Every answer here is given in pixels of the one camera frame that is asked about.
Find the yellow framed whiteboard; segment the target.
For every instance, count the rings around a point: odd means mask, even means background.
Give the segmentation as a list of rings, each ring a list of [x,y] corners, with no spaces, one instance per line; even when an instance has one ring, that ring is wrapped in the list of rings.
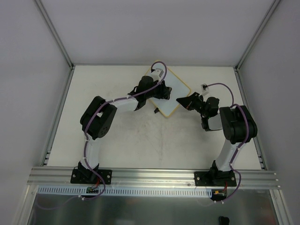
[[[160,81],[154,81],[154,85],[159,85],[162,81],[165,81],[166,86],[172,88],[171,96],[169,100],[156,98],[150,98],[148,100],[150,100],[154,106],[160,110],[160,113],[163,116],[168,118],[180,106],[176,99],[189,96],[191,88],[161,61],[155,61],[145,75],[149,76],[150,71],[152,72],[156,68],[162,69],[164,71],[164,75]]]

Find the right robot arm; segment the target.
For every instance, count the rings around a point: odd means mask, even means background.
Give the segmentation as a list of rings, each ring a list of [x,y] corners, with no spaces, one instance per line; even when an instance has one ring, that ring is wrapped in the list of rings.
[[[237,186],[234,162],[242,147],[257,136],[257,125],[247,107],[234,104],[219,107],[219,99],[209,97],[207,100],[195,92],[176,101],[185,109],[195,110],[201,115],[202,128],[205,131],[222,130],[225,142],[221,152],[207,172],[194,172],[197,187],[235,187]]]

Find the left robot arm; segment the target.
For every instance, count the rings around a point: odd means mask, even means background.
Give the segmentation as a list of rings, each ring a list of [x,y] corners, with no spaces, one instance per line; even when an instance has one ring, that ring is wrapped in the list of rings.
[[[134,112],[145,106],[147,99],[169,100],[172,88],[166,86],[164,80],[154,80],[151,76],[143,76],[137,86],[126,97],[105,100],[94,97],[80,119],[85,135],[83,157],[73,169],[71,183],[102,183],[103,177],[99,169],[100,139],[109,131],[117,113]]]

